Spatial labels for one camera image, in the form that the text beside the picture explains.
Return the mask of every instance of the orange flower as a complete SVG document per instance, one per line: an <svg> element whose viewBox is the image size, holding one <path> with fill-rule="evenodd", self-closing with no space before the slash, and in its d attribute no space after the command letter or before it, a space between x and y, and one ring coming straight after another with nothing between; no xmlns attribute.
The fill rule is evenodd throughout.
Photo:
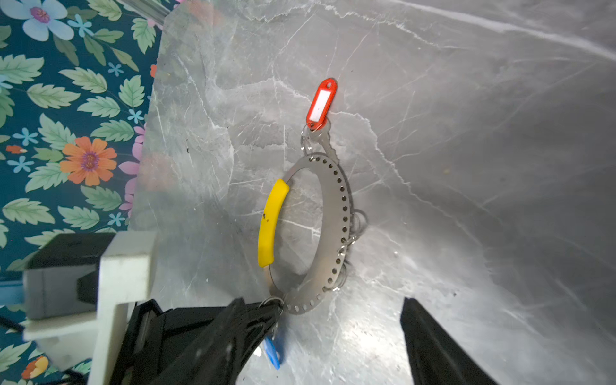
<svg viewBox="0 0 616 385"><path fill-rule="evenodd" d="M6 150L7 152L10 152L11 154L21 154L24 152L28 152L28 150L26 150L25 148L19 147L19 146L7 146Z"/></svg>
<svg viewBox="0 0 616 385"><path fill-rule="evenodd" d="M23 379L31 379L45 373L49 366L49 360L44 355L40 356L36 360L30 362L26 367L26 370L22 373Z"/></svg>
<svg viewBox="0 0 616 385"><path fill-rule="evenodd" d="M62 172L70 172L68 180L80 184L86 180L88 186L98 186L99 178L105 182L111 179L113 173L109 170L116 168L116 162L111 160L117 156L113 148L107 147L107 142L94 139L90 143L87 136L75 139L74 144L64 146L62 152L69 155L68 160L60 162Z"/></svg>

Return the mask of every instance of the purple flower center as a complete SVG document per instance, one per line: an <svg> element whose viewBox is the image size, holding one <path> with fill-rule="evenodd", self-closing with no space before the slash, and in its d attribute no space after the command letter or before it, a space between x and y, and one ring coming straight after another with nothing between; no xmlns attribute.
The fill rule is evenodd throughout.
<svg viewBox="0 0 616 385"><path fill-rule="evenodd" d="M99 156L93 152L86 152L81 159L81 167L86 171L92 171L99 165Z"/></svg>
<svg viewBox="0 0 616 385"><path fill-rule="evenodd" d="M39 7L34 7L32 9L30 9L30 14L38 21L40 21L41 23L49 23L49 21L51 20L51 18L49 17L49 15L47 14L47 12L45 12L44 10L42 10Z"/></svg>

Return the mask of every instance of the light blue flower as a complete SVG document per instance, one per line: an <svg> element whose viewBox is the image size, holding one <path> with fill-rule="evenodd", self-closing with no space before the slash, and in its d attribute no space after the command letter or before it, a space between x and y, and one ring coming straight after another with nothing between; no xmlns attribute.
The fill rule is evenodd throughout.
<svg viewBox="0 0 616 385"><path fill-rule="evenodd" d="M109 222L107 222L108 225L113 225L115 224L116 226L122 226L121 221L125 221L126 218L122 217L122 213L118 213L118 215L113 215L113 214L109 214L109 218L111 218L111 220Z"/></svg>
<svg viewBox="0 0 616 385"><path fill-rule="evenodd" d="M128 120L134 120L135 124L139 123L140 120L144 120L141 117L141 111L135 112L135 110L131 108L130 110L128 110L128 112L131 113L131 115L128 117Z"/></svg>
<svg viewBox="0 0 616 385"><path fill-rule="evenodd" d="M90 35L90 36L94 36L94 33L89 30L88 28L92 26L91 22L83 22L83 19L81 18L81 16L79 14L75 14L75 21L69 20L67 21L68 25L72 26L73 28L79 28L79 36L81 36L82 38L85 37L86 34Z"/></svg>
<svg viewBox="0 0 616 385"><path fill-rule="evenodd" d="M18 173L21 170L25 170L26 172L30 172L30 167L34 164L33 161L25 161L26 157L24 155L19 157L19 161L14 161L14 160L7 160L6 163L8 163L9 166L15 166L15 168L13 169L14 173Z"/></svg>
<svg viewBox="0 0 616 385"><path fill-rule="evenodd" d="M38 136L38 132L33 132L30 134L26 127L22 128L21 134L13 134L15 139L23 139L22 146L26 147L29 143L38 144L38 140L34 139Z"/></svg>
<svg viewBox="0 0 616 385"><path fill-rule="evenodd" d="M116 74L116 78L117 78L117 77L118 77L121 73L124 73L124 71L123 71L123 70L120 70L120 67L122 67L122 64L113 65L113 63L108 62L108 63L107 63L107 65L108 65L109 67L111 67L111 68L109 68L109 69L107 70L107 72Z"/></svg>
<svg viewBox="0 0 616 385"><path fill-rule="evenodd" d="M6 75L0 75L0 87L1 88L13 88L12 85L10 85L9 83L5 83L5 81L7 81L9 78Z"/></svg>

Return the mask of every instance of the floral wallpaper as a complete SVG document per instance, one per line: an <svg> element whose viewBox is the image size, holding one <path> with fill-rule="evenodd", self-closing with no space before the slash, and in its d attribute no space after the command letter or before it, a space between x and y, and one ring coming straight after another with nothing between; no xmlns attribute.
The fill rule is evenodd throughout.
<svg viewBox="0 0 616 385"><path fill-rule="evenodd" d="M0 271L58 233L126 230L160 34L115 0L0 0ZM0 315L28 323L22 305ZM0 385L62 375L0 330Z"/></svg>

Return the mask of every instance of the white label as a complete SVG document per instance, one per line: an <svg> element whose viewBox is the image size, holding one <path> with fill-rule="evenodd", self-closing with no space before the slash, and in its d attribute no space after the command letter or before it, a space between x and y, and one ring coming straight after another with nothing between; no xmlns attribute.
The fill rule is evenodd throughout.
<svg viewBox="0 0 616 385"><path fill-rule="evenodd" d="M312 113L310 114L310 120L319 121L321 119L321 114L325 109L325 105L327 104L327 99L330 98L331 92L321 90L318 92L317 102L314 103L314 108L312 109Z"/></svg>

